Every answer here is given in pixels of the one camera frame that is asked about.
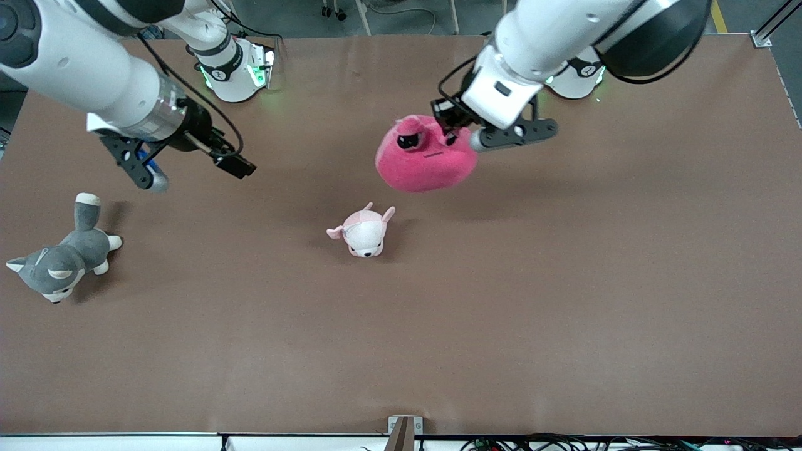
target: plush toy tail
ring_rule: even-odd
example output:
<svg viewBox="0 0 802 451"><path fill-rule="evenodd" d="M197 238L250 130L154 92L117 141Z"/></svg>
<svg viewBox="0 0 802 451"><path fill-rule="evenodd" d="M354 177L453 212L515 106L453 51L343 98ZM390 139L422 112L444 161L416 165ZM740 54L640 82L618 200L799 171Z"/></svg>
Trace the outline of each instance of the plush toy tail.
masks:
<svg viewBox="0 0 802 451"><path fill-rule="evenodd" d="M81 193L75 198L75 229L92 230L100 219L100 198Z"/></svg>

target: plush toy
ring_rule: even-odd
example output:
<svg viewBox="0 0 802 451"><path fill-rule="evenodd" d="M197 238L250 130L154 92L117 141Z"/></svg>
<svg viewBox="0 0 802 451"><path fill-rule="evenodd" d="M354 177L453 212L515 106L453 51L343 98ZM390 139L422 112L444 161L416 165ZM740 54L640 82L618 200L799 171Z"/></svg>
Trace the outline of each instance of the plush toy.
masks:
<svg viewBox="0 0 802 451"><path fill-rule="evenodd" d="M99 217L100 199L95 194L79 194L75 198L75 230L57 246L9 260L6 266L50 302L61 302L88 271L105 274L109 251L123 245L122 238L95 228Z"/></svg>
<svg viewBox="0 0 802 451"><path fill-rule="evenodd" d="M467 128L443 136L435 118L407 116L384 136L376 153L376 169L398 191L448 188L468 178L476 166L470 140Z"/></svg>
<svg viewBox="0 0 802 451"><path fill-rule="evenodd" d="M350 215L341 226L326 231L333 240L345 240L348 250L355 257L376 257L384 249L384 234L387 232L387 223L395 214L395 207L387 209L384 215L371 211L371 207L373 202L362 211Z"/></svg>

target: brown table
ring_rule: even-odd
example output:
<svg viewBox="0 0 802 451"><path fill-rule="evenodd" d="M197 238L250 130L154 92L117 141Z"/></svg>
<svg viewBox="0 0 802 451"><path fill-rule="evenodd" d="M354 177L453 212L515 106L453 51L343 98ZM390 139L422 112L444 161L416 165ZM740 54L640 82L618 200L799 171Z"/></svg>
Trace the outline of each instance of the brown table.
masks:
<svg viewBox="0 0 802 451"><path fill-rule="evenodd" d="M376 146L480 39L287 45L287 89L224 106L243 181L164 152L172 187L139 191L82 114L28 96L2 257L58 242L80 191L125 246L60 305L0 271L3 432L800 432L802 134L769 51L706 37L660 83L547 95L557 138L412 195ZM398 213L362 260L325 229L368 201Z"/></svg>

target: black eye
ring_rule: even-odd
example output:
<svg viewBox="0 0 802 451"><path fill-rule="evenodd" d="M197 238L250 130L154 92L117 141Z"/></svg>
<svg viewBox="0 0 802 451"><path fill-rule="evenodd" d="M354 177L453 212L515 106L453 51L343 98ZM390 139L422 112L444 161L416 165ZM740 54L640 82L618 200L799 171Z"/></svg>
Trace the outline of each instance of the black eye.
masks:
<svg viewBox="0 0 802 451"><path fill-rule="evenodd" d="M399 136L398 144L400 148L413 148L418 145L418 135Z"/></svg>

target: gray husky plush toy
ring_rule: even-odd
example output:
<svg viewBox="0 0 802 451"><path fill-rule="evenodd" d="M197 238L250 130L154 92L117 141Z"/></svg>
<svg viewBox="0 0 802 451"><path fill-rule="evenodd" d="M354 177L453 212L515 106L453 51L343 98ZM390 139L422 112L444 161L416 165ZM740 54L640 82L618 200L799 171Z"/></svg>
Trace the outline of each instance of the gray husky plush toy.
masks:
<svg viewBox="0 0 802 451"><path fill-rule="evenodd" d="M6 266L50 302L60 302L88 271L105 274L109 251L123 245L122 238L95 228L99 218L100 199L95 194L79 194L75 198L75 230L57 246L9 260Z"/></svg>

